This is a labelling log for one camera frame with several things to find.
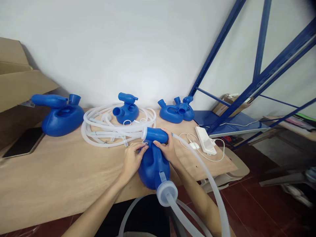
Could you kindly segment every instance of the clear hose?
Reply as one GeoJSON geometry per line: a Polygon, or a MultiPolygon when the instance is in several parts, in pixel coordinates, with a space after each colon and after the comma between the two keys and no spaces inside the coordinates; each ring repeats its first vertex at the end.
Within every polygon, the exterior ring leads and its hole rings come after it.
{"type": "Polygon", "coordinates": [[[206,237],[213,237],[209,229],[204,225],[204,223],[201,221],[201,219],[197,216],[197,214],[194,213],[186,204],[181,202],[179,199],[176,201],[179,206],[181,206],[184,210],[186,210],[193,219],[198,223],[198,225],[202,228],[203,232],[205,233],[206,237]]]}
{"type": "MultiPolygon", "coordinates": [[[[133,208],[135,207],[135,205],[142,199],[143,197],[139,197],[139,198],[136,198],[132,204],[129,206],[129,208],[127,209],[124,217],[123,217],[123,220],[122,220],[122,223],[121,223],[121,226],[119,228],[119,232],[118,232],[118,237],[123,237],[123,234],[124,234],[124,229],[125,229],[125,225],[126,225],[126,222],[127,222],[127,219],[129,217],[129,215],[131,214],[133,208]]],[[[195,226],[187,219],[187,217],[183,214],[183,212],[180,210],[180,208],[178,207],[178,205],[175,203],[173,197],[171,196],[171,199],[172,199],[172,204],[173,204],[173,208],[172,210],[174,211],[174,213],[177,215],[178,219],[179,219],[179,213],[182,213],[181,217],[182,217],[182,220],[183,219],[186,219],[186,224],[189,225],[190,227],[188,227],[186,225],[186,229],[189,229],[189,233],[192,235],[192,236],[203,236],[196,228],[195,226]]],[[[212,237],[210,231],[208,230],[208,228],[204,225],[204,223],[201,221],[201,219],[186,205],[184,204],[183,202],[181,202],[179,199],[177,199],[176,201],[181,207],[183,207],[195,220],[196,222],[199,224],[199,226],[202,228],[202,230],[204,231],[205,233],[205,236],[206,237],[212,237]]]]}
{"type": "Polygon", "coordinates": [[[114,147],[123,144],[126,145],[127,142],[141,138],[144,127],[156,128],[157,115],[151,108],[139,108],[139,111],[145,115],[145,118],[141,119],[139,123],[133,122],[131,125],[112,124],[110,122],[111,116],[109,113],[115,107],[122,105],[123,104],[100,106],[87,111],[83,116],[84,121],[81,125],[81,135],[83,139],[93,146],[114,147]],[[101,115],[101,120],[95,119],[98,115],[101,115]],[[91,126],[99,127],[103,131],[93,132],[91,126]],[[122,141],[108,144],[100,138],[111,138],[111,141],[115,138],[122,138],[122,141]]]}
{"type": "Polygon", "coordinates": [[[119,227],[119,232],[118,232],[118,237],[123,237],[123,234],[124,234],[124,228],[125,228],[125,225],[126,225],[126,222],[127,222],[127,219],[129,217],[129,214],[131,214],[134,206],[138,203],[138,201],[140,199],[142,199],[143,197],[139,197],[139,198],[136,198],[132,204],[129,206],[129,208],[127,209],[124,217],[123,217],[123,220],[122,220],[122,223],[121,223],[121,226],[119,227]]]}
{"type": "Polygon", "coordinates": [[[196,151],[184,139],[182,139],[181,137],[179,137],[176,134],[173,134],[173,137],[176,138],[177,140],[181,141],[181,143],[183,143],[187,148],[189,148],[192,151],[192,153],[195,155],[197,160],[199,161],[200,165],[202,166],[202,168],[203,168],[203,170],[204,170],[204,172],[205,172],[205,174],[210,182],[210,185],[213,189],[214,195],[215,195],[215,199],[217,202],[217,206],[218,206],[220,218],[221,218],[222,236],[223,237],[230,237],[230,228],[229,228],[228,217],[227,217],[227,213],[225,210],[224,202],[222,200],[221,194],[217,188],[217,185],[216,185],[210,171],[208,170],[208,168],[206,167],[206,165],[202,161],[201,157],[196,153],[196,151]]]}

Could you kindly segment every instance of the wire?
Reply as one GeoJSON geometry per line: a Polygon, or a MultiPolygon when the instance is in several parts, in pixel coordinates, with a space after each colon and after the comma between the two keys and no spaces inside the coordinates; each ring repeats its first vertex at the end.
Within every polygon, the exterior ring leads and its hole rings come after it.
{"type": "Polygon", "coordinates": [[[235,125],[235,126],[247,127],[248,125],[250,125],[252,123],[255,123],[255,122],[258,122],[258,120],[254,121],[254,122],[251,122],[251,123],[248,123],[247,125],[240,125],[240,124],[233,124],[233,123],[223,123],[220,126],[222,126],[224,124],[230,124],[230,125],[235,125]]]}
{"type": "Polygon", "coordinates": [[[255,123],[255,122],[258,122],[258,120],[254,121],[254,122],[251,122],[251,123],[248,123],[247,125],[240,125],[240,124],[234,124],[234,123],[222,123],[220,126],[222,126],[222,125],[224,125],[224,124],[229,124],[229,125],[247,127],[248,125],[250,125],[250,124],[252,124],[252,123],[255,123]]]}
{"type": "MultiPolygon", "coordinates": [[[[192,141],[189,139],[188,135],[191,136],[191,137],[192,137],[192,135],[193,135],[193,136],[197,139],[197,141],[198,141],[198,143],[199,143],[199,147],[201,147],[200,141],[198,140],[198,138],[197,138],[194,134],[192,134],[192,133],[181,133],[181,134],[179,135],[179,137],[180,137],[182,134],[186,134],[186,135],[187,135],[187,139],[190,141],[190,143],[192,143],[192,141]]],[[[221,140],[221,141],[223,142],[223,145],[224,145],[224,147],[223,147],[223,157],[222,157],[220,160],[217,160],[217,161],[211,160],[211,159],[205,157],[205,156],[200,152],[200,150],[197,149],[197,147],[195,147],[195,149],[196,149],[205,159],[207,159],[207,160],[209,160],[209,161],[214,161],[214,162],[222,161],[222,159],[224,159],[224,156],[225,156],[225,153],[224,153],[224,151],[225,151],[225,142],[224,142],[222,139],[218,139],[218,138],[213,139],[213,140],[221,140]]]]}

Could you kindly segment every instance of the white wall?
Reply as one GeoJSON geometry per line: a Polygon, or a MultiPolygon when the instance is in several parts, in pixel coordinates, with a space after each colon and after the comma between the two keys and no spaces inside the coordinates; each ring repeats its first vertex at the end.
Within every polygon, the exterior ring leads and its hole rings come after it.
{"type": "MultiPolygon", "coordinates": [[[[221,97],[226,93],[242,93],[251,83],[264,1],[247,0],[228,33],[200,87],[221,97]]],[[[315,17],[309,0],[273,0],[261,71],[315,17]]],[[[263,95],[302,106],[315,97],[316,47],[277,79],[263,95]]],[[[197,92],[192,107],[209,110],[217,102],[197,92]]],[[[258,97],[244,112],[253,118],[263,115],[285,115],[292,107],[258,97]]],[[[316,118],[316,105],[302,113],[316,118]]]]}
{"type": "MultiPolygon", "coordinates": [[[[37,67],[81,106],[117,101],[119,92],[157,108],[187,96],[234,0],[2,0],[0,37],[20,40],[37,67]]],[[[247,0],[201,88],[220,97],[251,82],[263,0],[247,0]]],[[[273,0],[262,70],[311,21],[309,0],[273,0]]],[[[302,105],[316,89],[315,48],[264,95],[302,105]]],[[[197,92],[192,106],[216,101],[197,92]]],[[[316,117],[315,106],[304,110],[316,117]]],[[[245,113],[282,115],[285,105],[258,98],[245,113]]]]}
{"type": "Polygon", "coordinates": [[[20,40],[39,69],[82,106],[158,108],[187,96],[234,0],[15,0],[0,3],[0,36],[20,40]]]}

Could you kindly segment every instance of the brown box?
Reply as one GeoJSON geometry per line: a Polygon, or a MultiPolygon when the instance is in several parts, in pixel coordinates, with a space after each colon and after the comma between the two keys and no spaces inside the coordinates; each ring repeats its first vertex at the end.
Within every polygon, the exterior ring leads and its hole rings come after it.
{"type": "Polygon", "coordinates": [[[44,94],[58,87],[28,64],[20,41],[0,37],[0,149],[42,121],[49,112],[46,107],[19,104],[34,94],[44,94]]]}
{"type": "MultiPolygon", "coordinates": [[[[232,104],[236,99],[238,98],[238,96],[234,96],[233,99],[229,99],[228,98],[228,94],[225,94],[222,97],[222,100],[224,100],[225,102],[232,104]]],[[[229,117],[233,117],[236,114],[240,113],[242,110],[244,110],[245,108],[248,108],[251,105],[251,101],[248,103],[243,103],[238,109],[236,109],[229,117]]],[[[221,116],[226,110],[228,109],[228,107],[222,103],[218,103],[218,105],[215,107],[215,109],[213,109],[213,113],[215,113],[218,116],[221,116]]]]}

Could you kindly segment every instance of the blue plastic container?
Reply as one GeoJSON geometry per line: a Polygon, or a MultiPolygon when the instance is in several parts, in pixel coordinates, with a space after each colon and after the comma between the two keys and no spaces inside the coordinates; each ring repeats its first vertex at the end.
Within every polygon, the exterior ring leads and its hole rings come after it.
{"type": "Polygon", "coordinates": [[[193,101],[193,96],[187,96],[184,97],[183,99],[183,103],[181,103],[180,98],[176,97],[174,98],[175,101],[175,105],[179,108],[181,108],[181,106],[183,107],[183,104],[187,104],[187,109],[185,114],[183,115],[183,119],[185,121],[191,121],[194,119],[194,110],[192,109],[192,107],[189,105],[192,101],[193,101]]]}
{"type": "Polygon", "coordinates": [[[138,100],[138,98],[131,94],[120,92],[118,94],[118,99],[124,101],[124,105],[122,107],[115,107],[113,109],[113,115],[116,116],[116,119],[120,124],[128,125],[133,122],[139,115],[139,109],[137,105],[134,104],[135,100],[138,100]]]}
{"type": "Polygon", "coordinates": [[[143,129],[143,140],[158,141],[160,143],[166,143],[168,141],[168,134],[160,128],[145,127],[143,129]]]}
{"type": "Polygon", "coordinates": [[[175,105],[166,105],[163,99],[158,101],[161,109],[159,116],[171,123],[181,123],[183,120],[183,115],[185,114],[185,108],[179,108],[175,105]]]}
{"type": "Polygon", "coordinates": [[[68,99],[60,95],[33,95],[31,100],[34,104],[51,108],[42,122],[43,132],[52,137],[60,137],[79,127],[85,114],[78,105],[80,99],[80,96],[70,94],[67,104],[68,99]]]}
{"type": "Polygon", "coordinates": [[[164,172],[169,180],[170,166],[161,150],[152,142],[156,140],[160,143],[166,143],[168,134],[160,128],[146,127],[142,139],[148,142],[149,148],[144,153],[138,169],[139,177],[147,188],[155,190],[161,184],[160,172],[164,172]]]}
{"type": "Polygon", "coordinates": [[[161,184],[160,172],[164,172],[166,179],[170,179],[170,165],[161,150],[149,141],[149,148],[143,155],[138,174],[144,185],[152,190],[156,190],[161,184]]]}

